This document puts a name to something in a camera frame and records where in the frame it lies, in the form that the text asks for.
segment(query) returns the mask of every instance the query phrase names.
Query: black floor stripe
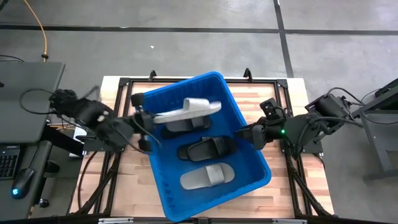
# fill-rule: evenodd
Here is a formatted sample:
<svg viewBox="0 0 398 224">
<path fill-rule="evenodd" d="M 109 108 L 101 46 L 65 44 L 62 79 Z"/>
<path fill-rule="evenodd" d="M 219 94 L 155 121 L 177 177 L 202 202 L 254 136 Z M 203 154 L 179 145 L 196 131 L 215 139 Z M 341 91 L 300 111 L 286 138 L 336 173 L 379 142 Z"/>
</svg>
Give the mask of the black floor stripe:
<svg viewBox="0 0 398 224">
<path fill-rule="evenodd" d="M 199 33 L 245 33 L 277 34 L 278 29 L 240 29 L 240 28 L 179 28 L 179 27 L 91 27 L 91 26 L 43 26 L 50 31 L 86 31 L 86 32 L 199 32 Z M 0 29 L 40 30 L 39 26 L 0 24 Z"/>
<path fill-rule="evenodd" d="M 274 6 L 275 6 L 275 13 L 276 13 L 276 21 L 278 23 L 278 28 L 279 28 L 280 44 L 282 46 L 282 55 L 284 57 L 287 78 L 293 78 L 294 74 L 293 74 L 292 62 L 290 61 L 289 48 L 287 46 L 284 21 L 282 19 L 282 13 L 280 11 L 280 6 L 279 6 L 278 0 L 274 0 Z"/>
<path fill-rule="evenodd" d="M 398 35 L 398 30 L 305 30 L 287 29 L 286 34 L 307 35 Z"/>
</svg>

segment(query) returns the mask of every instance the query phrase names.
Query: wooden table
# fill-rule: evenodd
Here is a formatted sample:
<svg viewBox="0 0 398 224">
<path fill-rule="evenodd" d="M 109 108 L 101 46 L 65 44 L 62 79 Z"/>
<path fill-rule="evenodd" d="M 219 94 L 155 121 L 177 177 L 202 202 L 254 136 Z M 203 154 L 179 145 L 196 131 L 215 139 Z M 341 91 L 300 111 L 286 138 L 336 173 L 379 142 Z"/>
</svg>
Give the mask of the wooden table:
<svg viewBox="0 0 398 224">
<path fill-rule="evenodd" d="M 104 77 L 103 79 L 101 98 L 103 103 L 110 108 L 114 108 L 119 79 L 120 77 Z M 304 80 L 301 78 L 288 78 L 287 82 L 294 115 L 306 113 L 304 106 L 308 104 L 308 99 Z M 135 82 L 132 94 L 143 93 L 168 84 Z M 228 86 L 247 123 L 256 122 L 264 115 L 259 107 L 260 102 L 275 97 L 274 86 L 269 84 L 230 83 Z M 122 99 L 125 96 L 126 91 L 123 91 Z M 122 100 L 120 108 L 123 108 L 123 102 L 124 100 Z M 134 109 L 130 106 L 129 114 L 133 112 Z M 285 157 L 280 152 L 278 141 L 267 144 L 262 150 L 262 154 L 272 171 L 272 179 L 268 185 L 211 208 L 197 216 L 211 218 L 294 217 Z M 88 156 L 84 158 L 82 168 L 87 158 Z M 83 203 L 98 185 L 103 158 L 103 152 L 97 153 L 88 166 L 81 187 Z M 333 213 L 328 183 L 322 163 L 311 154 L 303 154 L 302 159 L 308 188 L 324 208 Z M 297 189 L 300 208 L 304 211 L 303 197 L 298 186 Z M 107 192 L 108 188 L 104 191 L 101 211 L 106 204 Z M 77 192 L 75 191 L 70 211 L 74 212 L 77 208 Z M 112 216 L 164 217 L 149 158 L 147 155 L 136 152 L 130 147 L 122 154 L 114 193 Z"/>
</svg>

